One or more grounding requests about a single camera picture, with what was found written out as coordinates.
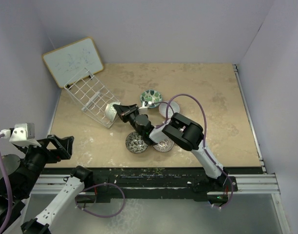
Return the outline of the teal triangle pattern bowl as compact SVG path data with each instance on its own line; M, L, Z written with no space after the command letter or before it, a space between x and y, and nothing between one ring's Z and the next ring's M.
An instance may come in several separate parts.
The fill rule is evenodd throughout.
M105 109L105 117L110 121L114 122L115 116L117 115L117 111L113 107L114 105L120 105L121 102L111 102L107 104Z

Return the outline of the green leaf pattern bowl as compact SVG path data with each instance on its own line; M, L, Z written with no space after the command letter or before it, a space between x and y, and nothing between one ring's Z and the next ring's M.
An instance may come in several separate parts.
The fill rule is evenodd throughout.
M156 90L145 90L140 95L140 103L142 104L143 101L151 101L152 105L149 109L156 108L160 105L160 102L163 100L162 95Z

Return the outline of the grey hexagon red-rim bowl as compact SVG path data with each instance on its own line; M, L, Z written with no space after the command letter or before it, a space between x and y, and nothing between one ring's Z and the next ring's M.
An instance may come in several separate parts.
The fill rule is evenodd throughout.
M159 113L164 117L166 118L166 109L167 109L167 104L168 104L168 100L162 102L160 105L159 105ZM169 108L168 108L168 118L171 118L172 115L174 113L179 113L180 112L180 106L177 102L175 101L172 101Z

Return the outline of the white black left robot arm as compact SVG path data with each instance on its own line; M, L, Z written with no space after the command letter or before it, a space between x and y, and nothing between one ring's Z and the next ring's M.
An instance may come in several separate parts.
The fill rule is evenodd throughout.
M14 231L18 222L20 234L51 234L69 204L93 187L93 173L77 166L61 182L45 178L47 164L71 158L74 137L17 134L0 132L0 234Z

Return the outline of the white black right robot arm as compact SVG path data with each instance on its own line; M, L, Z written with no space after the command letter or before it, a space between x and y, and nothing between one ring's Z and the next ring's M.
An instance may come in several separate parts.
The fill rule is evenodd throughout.
M124 123L128 122L136 131L136 135L148 146L157 145L169 138L181 149L191 152L204 168L213 190L222 190L227 182L232 184L224 166L208 148L205 132L197 122L180 113L174 113L166 124L154 127L148 115L139 113L136 104L130 106L114 104L113 107L119 118Z

